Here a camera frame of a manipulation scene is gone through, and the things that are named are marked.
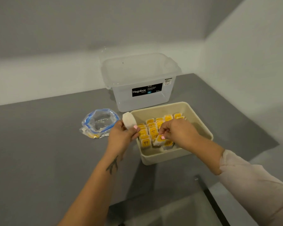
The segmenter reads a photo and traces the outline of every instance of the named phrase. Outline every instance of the wrist tattoo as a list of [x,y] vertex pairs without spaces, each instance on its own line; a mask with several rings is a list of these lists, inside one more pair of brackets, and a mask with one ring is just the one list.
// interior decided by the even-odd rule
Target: wrist tattoo
[[113,160],[113,162],[109,165],[109,167],[107,167],[106,171],[109,170],[110,174],[112,175],[112,169],[113,169],[113,166],[115,165],[115,168],[118,170],[118,166],[117,166],[117,157]]

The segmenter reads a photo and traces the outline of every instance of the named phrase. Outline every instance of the beige sleeve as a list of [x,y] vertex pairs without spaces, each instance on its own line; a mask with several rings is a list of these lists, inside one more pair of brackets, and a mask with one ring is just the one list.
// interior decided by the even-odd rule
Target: beige sleeve
[[220,169],[220,182],[257,224],[283,225],[283,182],[229,150],[220,159]]

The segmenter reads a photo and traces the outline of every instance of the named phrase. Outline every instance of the beige tray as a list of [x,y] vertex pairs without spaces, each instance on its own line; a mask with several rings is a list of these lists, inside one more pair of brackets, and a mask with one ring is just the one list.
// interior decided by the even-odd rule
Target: beige tray
[[[196,127],[200,135],[213,140],[213,134],[208,130],[208,128],[192,110],[191,106],[186,102],[177,102],[168,105],[138,109],[133,110],[131,113],[138,124],[145,123],[145,121],[150,118],[163,117],[166,114],[183,113],[186,119]],[[138,139],[137,144],[139,147],[141,160],[145,165],[151,165],[191,154],[190,152],[178,147],[176,144],[171,150],[163,150],[162,147],[141,149]]]

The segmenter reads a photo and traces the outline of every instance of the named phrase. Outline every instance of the plastic bag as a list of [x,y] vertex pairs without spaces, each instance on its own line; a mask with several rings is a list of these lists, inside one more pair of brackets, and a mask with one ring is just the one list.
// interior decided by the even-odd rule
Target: plastic bag
[[108,136],[111,128],[118,120],[118,115],[111,109],[97,109],[84,118],[80,132],[90,138]]

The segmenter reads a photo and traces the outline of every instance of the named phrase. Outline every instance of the person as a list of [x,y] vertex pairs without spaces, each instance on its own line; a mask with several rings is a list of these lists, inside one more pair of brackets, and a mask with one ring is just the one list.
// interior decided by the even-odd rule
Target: person
[[[118,165],[129,143],[139,136],[122,121],[111,129],[108,146],[82,191],[58,226],[104,225]],[[184,119],[166,121],[159,134],[195,154],[259,225],[283,225],[283,183],[260,165],[251,165],[215,142],[202,137]]]

